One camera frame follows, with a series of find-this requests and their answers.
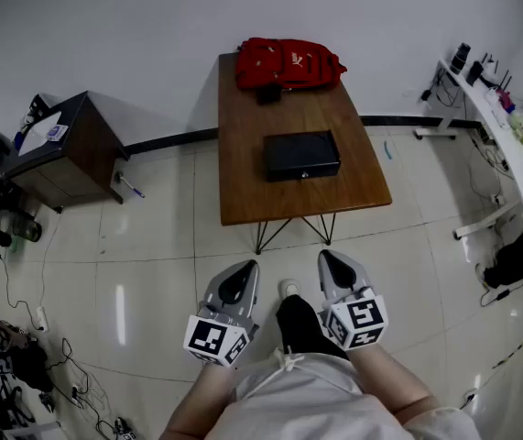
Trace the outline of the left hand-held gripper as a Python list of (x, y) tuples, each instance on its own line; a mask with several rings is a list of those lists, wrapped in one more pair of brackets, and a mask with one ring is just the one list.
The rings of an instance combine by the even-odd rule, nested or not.
[(254, 259), (213, 277), (199, 311), (189, 318), (183, 348), (202, 362), (230, 368), (258, 330), (252, 318), (258, 280)]

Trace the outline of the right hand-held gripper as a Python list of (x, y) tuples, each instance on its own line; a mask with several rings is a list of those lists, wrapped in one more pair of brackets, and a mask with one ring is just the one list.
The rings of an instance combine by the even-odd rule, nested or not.
[[(365, 268), (341, 252), (324, 249), (318, 271), (321, 290), (331, 299), (319, 313), (329, 338), (343, 351), (377, 344), (388, 327), (387, 309), (381, 295), (365, 288), (370, 286)], [(349, 295), (333, 299), (337, 294)]]

